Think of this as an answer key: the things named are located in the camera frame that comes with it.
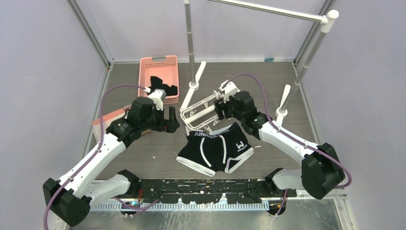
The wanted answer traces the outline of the white clip hanger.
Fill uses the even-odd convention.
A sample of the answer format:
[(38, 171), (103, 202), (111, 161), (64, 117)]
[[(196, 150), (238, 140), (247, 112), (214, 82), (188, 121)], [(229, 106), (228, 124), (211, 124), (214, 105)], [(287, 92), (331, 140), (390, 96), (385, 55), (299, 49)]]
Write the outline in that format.
[(185, 124), (186, 133), (188, 135), (190, 131), (204, 129), (211, 132), (210, 126), (216, 126), (220, 123), (220, 119), (214, 111), (214, 101), (223, 99), (224, 94), (213, 91), (212, 95), (190, 104), (193, 94), (194, 89), (189, 89), (180, 107), (180, 118)]

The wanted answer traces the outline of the black boxer briefs white trim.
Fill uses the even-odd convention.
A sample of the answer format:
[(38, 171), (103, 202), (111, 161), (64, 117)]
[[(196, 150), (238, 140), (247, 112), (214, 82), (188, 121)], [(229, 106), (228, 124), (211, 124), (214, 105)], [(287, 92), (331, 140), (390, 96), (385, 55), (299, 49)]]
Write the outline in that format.
[(187, 140), (176, 161), (209, 177), (231, 174), (254, 153), (236, 122), (212, 132), (190, 131)]

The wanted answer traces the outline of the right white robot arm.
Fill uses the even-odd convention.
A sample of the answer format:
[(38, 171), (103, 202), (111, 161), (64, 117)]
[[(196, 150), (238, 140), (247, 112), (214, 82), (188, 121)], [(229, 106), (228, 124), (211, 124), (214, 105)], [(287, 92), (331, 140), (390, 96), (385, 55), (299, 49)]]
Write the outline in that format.
[(299, 189), (322, 199), (347, 178), (330, 144), (309, 142), (278, 125), (257, 110), (248, 92), (215, 100), (214, 110), (220, 119), (238, 120), (247, 134), (275, 146), (299, 164), (299, 170), (276, 169), (270, 174), (271, 180), (266, 183), (270, 196), (277, 197), (286, 189)]

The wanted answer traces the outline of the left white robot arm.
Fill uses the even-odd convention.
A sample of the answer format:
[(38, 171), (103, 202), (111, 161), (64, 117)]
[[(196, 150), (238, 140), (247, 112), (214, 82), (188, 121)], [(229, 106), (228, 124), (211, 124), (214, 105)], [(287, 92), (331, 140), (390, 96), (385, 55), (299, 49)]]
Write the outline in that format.
[(175, 107), (164, 108), (159, 99), (136, 98), (122, 117), (112, 121), (99, 143), (74, 168), (58, 180), (49, 178), (43, 184), (47, 208), (69, 226), (80, 224), (90, 209), (121, 195), (133, 198), (141, 189), (139, 178), (128, 170), (98, 185), (92, 184), (103, 169), (148, 130), (174, 133), (179, 127)]

